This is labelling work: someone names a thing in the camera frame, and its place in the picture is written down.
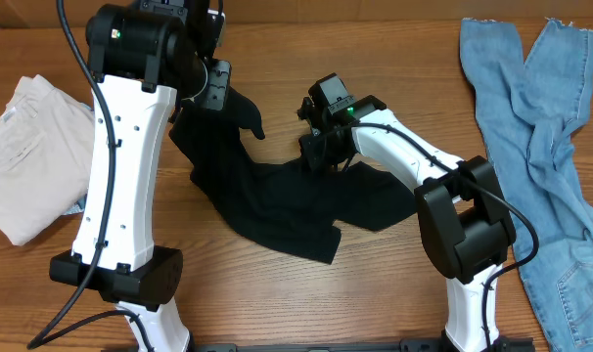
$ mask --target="wooden tabletop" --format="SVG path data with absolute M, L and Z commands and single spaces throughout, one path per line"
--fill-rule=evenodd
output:
M 528 52 L 544 20 L 514 23 Z M 593 28 L 593 20 L 575 23 Z M 266 132 L 264 141 L 243 133 L 249 153 L 265 162 L 298 157 L 297 137 L 307 126 L 295 111 L 315 80 L 337 72 L 356 97 L 375 95 L 439 148 L 463 158 L 484 154 L 472 88 L 459 63 L 459 27 L 458 21 L 229 25 L 216 57 L 231 62 L 232 85 L 259 106 Z M 75 33 L 83 43 L 83 31 Z M 20 77 L 35 74 L 90 103 L 59 30 L 0 30 L 0 114 Z M 593 205 L 593 102 L 590 123 L 574 143 L 583 193 Z M 319 264 L 232 232 L 189 181 L 191 168 L 165 137 L 154 237 L 183 250 L 176 300 L 197 343 L 390 342 L 443 329 L 444 278 L 423 251 L 416 216 L 378 233 L 339 223 L 336 259 Z M 24 351 L 74 290 L 51 282 L 48 268 L 53 255 L 70 248 L 79 221 L 59 219 L 22 247 L 0 232 L 0 351 Z M 111 308 L 98 293 L 85 292 L 62 325 Z M 503 334 L 531 336 L 547 350 L 516 273 L 499 281 L 497 323 Z M 110 318 L 41 350 L 98 351 L 133 341 L 127 323 Z

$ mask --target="blue cloth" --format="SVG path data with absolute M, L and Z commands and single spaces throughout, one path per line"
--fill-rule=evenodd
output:
M 524 61 L 512 24 L 463 20 L 460 57 L 505 199 L 540 237 L 538 255 L 520 270 L 535 315 L 552 350 L 593 352 L 593 208 L 570 142 L 590 118 L 593 30 L 549 20 Z M 531 238 L 513 220 L 520 260 Z

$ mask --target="black garment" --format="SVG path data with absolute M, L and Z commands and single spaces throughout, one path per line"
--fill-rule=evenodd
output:
M 336 219 L 371 231 L 416 212 L 412 192 L 364 163 L 314 174 L 300 159 L 255 163 L 238 128 L 263 139 L 259 110 L 231 89 L 223 111 L 184 106 L 170 131 L 194 164 L 191 180 L 238 234 L 268 248 L 331 263 L 340 243 Z

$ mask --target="jeans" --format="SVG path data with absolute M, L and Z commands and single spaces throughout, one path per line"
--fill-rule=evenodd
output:
M 570 134 L 590 118 L 593 30 L 549 20 L 526 61 L 510 23 L 463 20 L 460 57 L 505 199 L 533 224 L 537 256 L 520 270 L 553 351 L 593 352 L 593 207 Z M 531 250 L 513 216 L 517 260 Z

